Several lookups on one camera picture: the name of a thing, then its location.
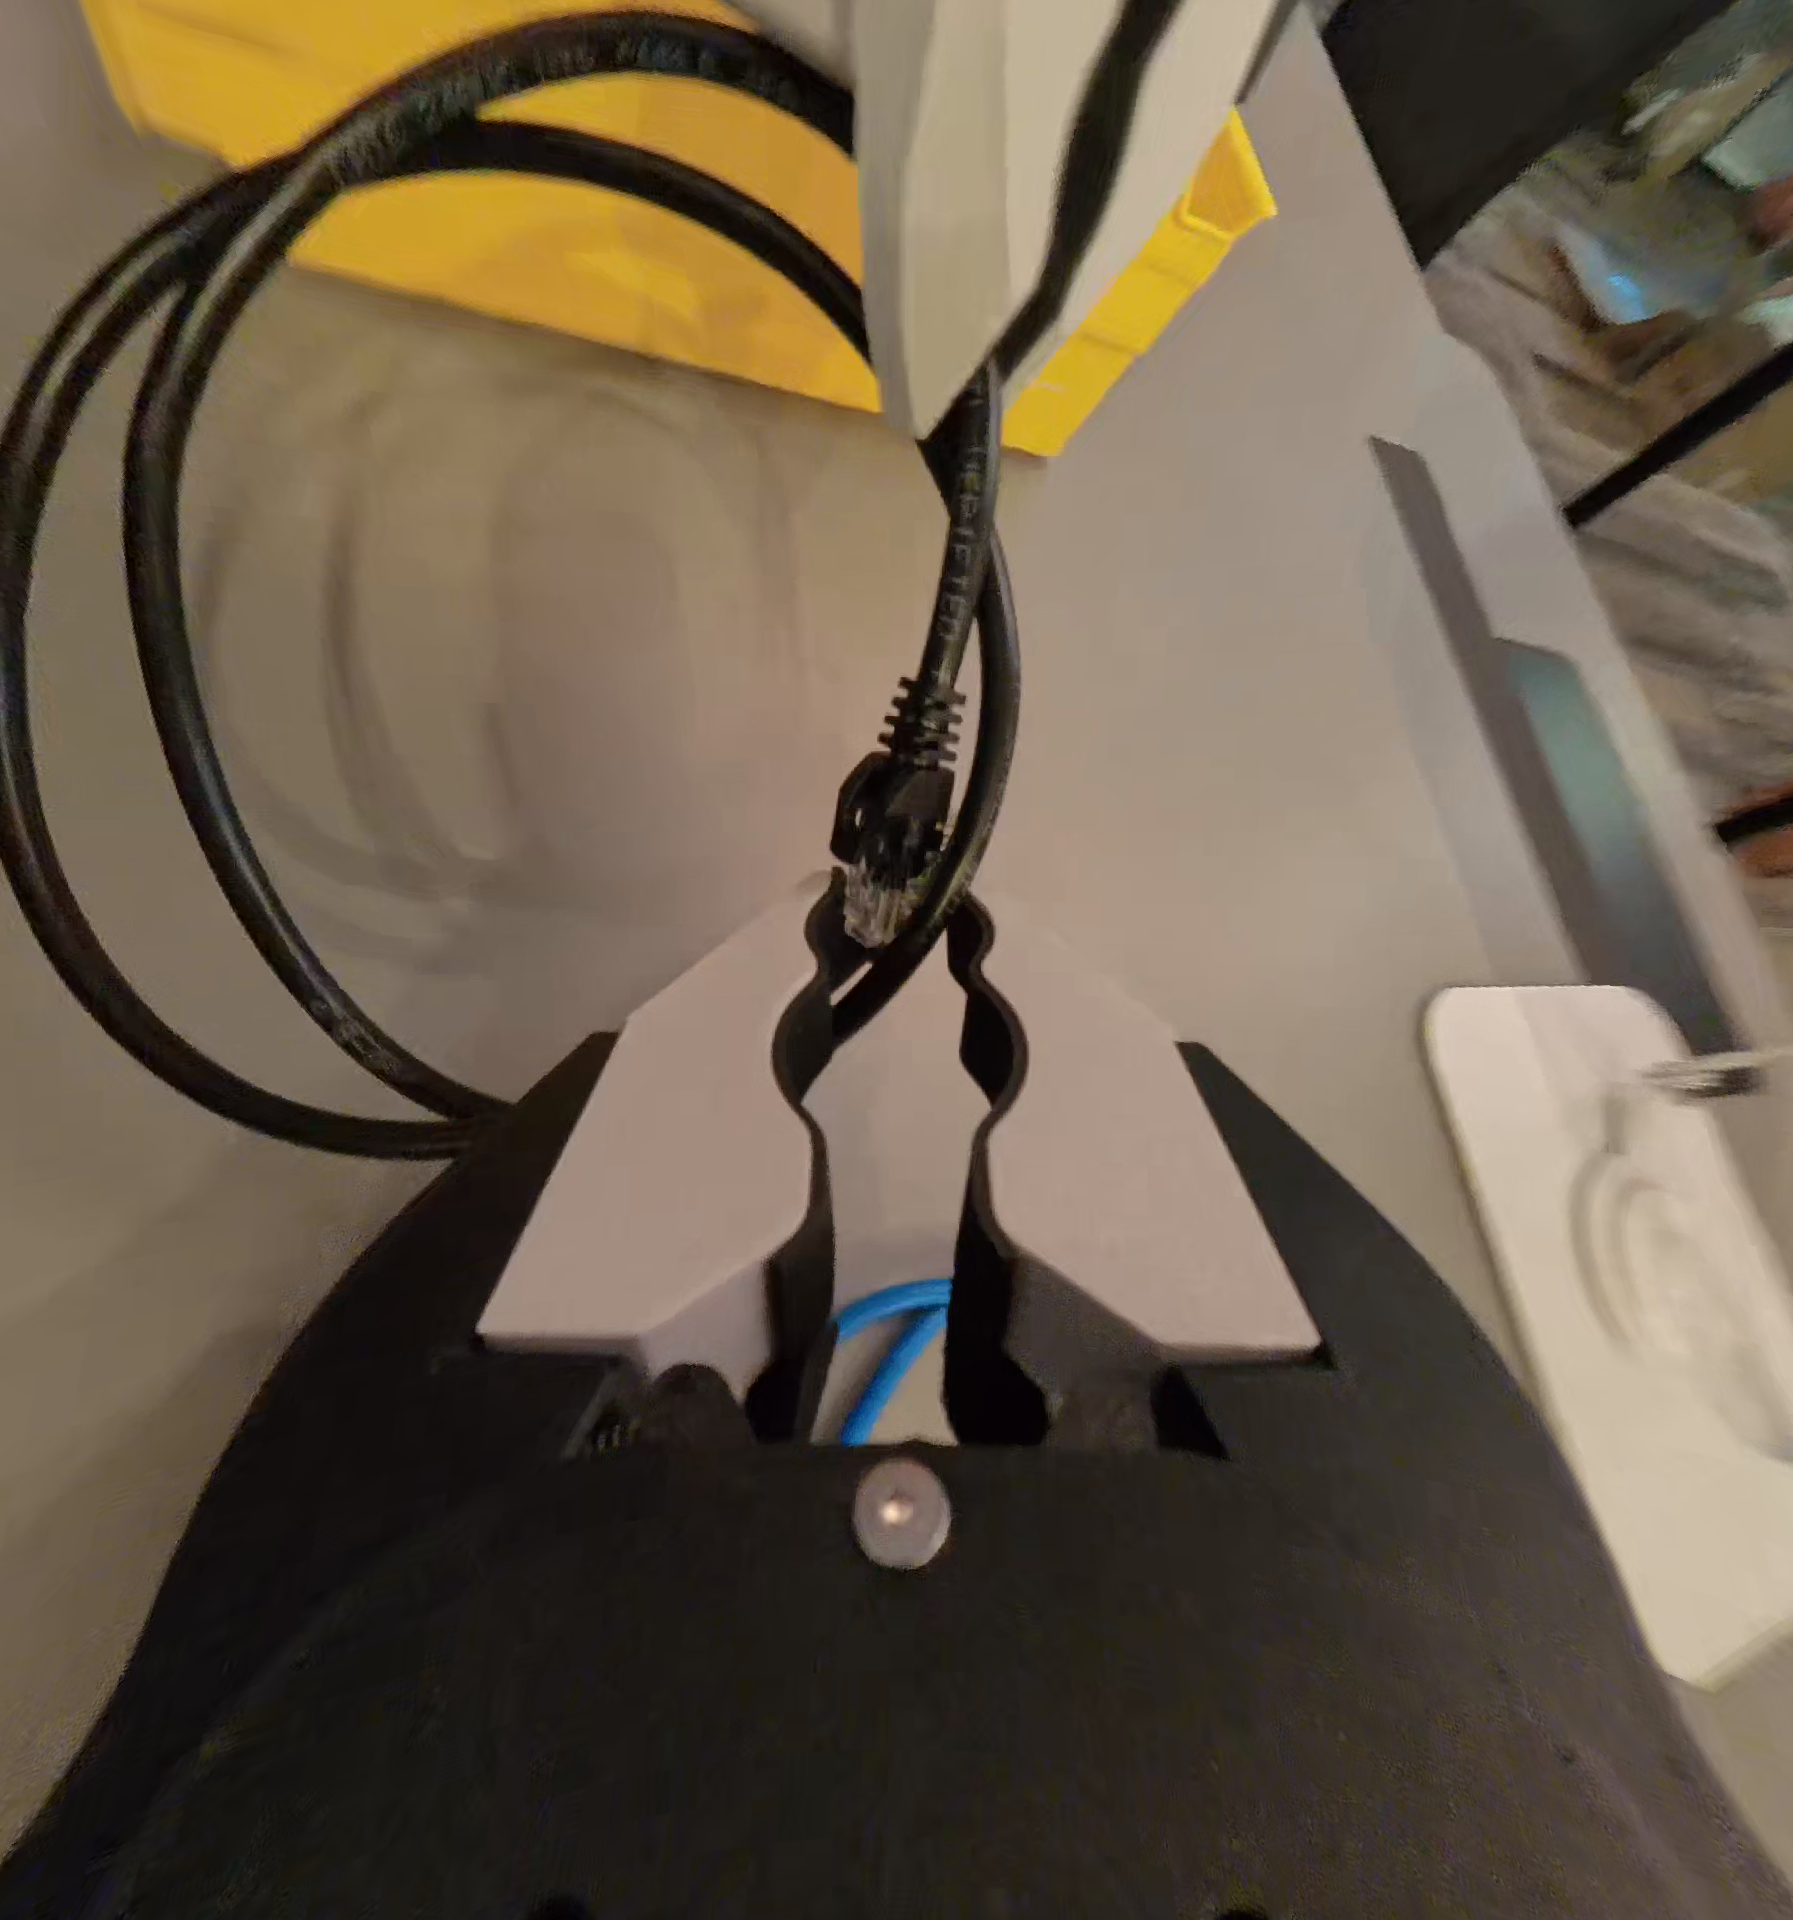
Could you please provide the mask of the black office chair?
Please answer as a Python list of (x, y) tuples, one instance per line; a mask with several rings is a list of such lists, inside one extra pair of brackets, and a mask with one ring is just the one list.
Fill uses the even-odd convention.
[(1722, 5), (1339, 5), (1321, 27), (1418, 266)]

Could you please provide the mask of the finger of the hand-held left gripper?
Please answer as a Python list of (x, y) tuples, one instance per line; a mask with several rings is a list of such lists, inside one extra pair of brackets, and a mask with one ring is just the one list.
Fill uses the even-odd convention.
[(852, 5), (860, 297), (885, 416), (926, 438), (1006, 343), (1116, 5)]
[(1278, 5), (1006, 5), (1006, 397), (1190, 186)]

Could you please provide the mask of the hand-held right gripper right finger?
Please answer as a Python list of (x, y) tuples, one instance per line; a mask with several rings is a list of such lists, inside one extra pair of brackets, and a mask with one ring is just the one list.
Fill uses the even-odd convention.
[(952, 1263), (952, 1426), (1054, 1426), (1200, 1367), (1308, 1367), (1314, 1316), (1171, 1023), (1011, 904), (961, 900), (978, 1116)]

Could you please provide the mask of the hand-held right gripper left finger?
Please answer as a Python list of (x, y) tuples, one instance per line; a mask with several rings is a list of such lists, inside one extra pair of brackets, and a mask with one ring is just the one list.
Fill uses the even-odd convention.
[(754, 1426), (812, 1426), (834, 1353), (834, 1199), (808, 1091), (852, 947), (808, 878), (649, 996), (478, 1319), (493, 1349), (707, 1367)]

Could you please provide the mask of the yellow plastic bin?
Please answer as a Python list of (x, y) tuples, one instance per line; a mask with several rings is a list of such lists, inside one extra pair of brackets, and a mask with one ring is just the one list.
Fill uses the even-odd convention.
[[(103, 83), (150, 136), (229, 167), (297, 146), (389, 76), (480, 35), (606, 5), (83, 5)], [(552, 84), (513, 122), (671, 157), (766, 201), (860, 275), (857, 171), (786, 115), (696, 83)], [(1050, 458), (1220, 275), (1278, 201), (1239, 111), (1154, 237), (1027, 378), (1006, 447)], [(453, 301), (704, 369), (785, 397), (881, 410), (870, 361), (777, 270), (678, 212), (606, 186), (478, 176), (367, 186), (290, 260), (381, 292)]]

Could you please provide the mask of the white document stand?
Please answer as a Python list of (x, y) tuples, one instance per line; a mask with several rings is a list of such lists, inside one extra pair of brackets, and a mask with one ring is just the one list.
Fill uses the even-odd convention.
[(1663, 1677), (1793, 1636), (1793, 1283), (1692, 1055), (1627, 985), (1449, 985), (1428, 1071), (1528, 1390)]

